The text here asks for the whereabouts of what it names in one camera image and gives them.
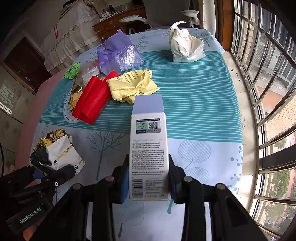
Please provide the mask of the person's left hand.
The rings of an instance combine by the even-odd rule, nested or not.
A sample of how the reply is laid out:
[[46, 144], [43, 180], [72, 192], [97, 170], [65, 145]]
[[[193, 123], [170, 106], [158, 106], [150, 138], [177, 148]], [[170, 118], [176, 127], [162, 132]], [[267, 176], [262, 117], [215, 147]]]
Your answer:
[[30, 238], [32, 237], [32, 235], [34, 234], [34, 232], [36, 231], [36, 229], [37, 229], [37, 226], [33, 225], [33, 226], [30, 226], [29, 228], [27, 228], [26, 230], [24, 230], [23, 231], [23, 238], [26, 241], [29, 241]]

